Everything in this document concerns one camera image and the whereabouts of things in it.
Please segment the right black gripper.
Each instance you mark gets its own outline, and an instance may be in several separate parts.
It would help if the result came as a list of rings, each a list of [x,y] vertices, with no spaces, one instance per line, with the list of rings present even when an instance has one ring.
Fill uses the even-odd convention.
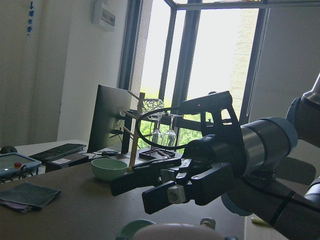
[[[188,166],[181,166],[174,181],[165,180],[161,170],[178,167],[180,157],[154,159],[132,167],[132,172],[109,182],[113,196],[136,188],[154,186],[142,193],[144,211],[151,215],[172,204],[194,200],[205,206],[231,190],[247,166],[242,135],[210,134],[189,142],[182,155]]]

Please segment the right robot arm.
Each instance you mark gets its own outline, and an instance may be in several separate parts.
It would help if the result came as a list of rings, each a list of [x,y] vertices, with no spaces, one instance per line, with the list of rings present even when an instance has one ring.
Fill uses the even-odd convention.
[[[238,215],[255,214],[290,240],[320,237],[320,180],[306,162],[290,158],[299,140],[320,144],[320,83],[296,98],[286,118],[240,125],[228,91],[183,101],[181,114],[200,114],[202,137],[182,157],[152,160],[110,182],[113,196],[136,188],[153,214],[173,204],[205,206],[221,198]]]

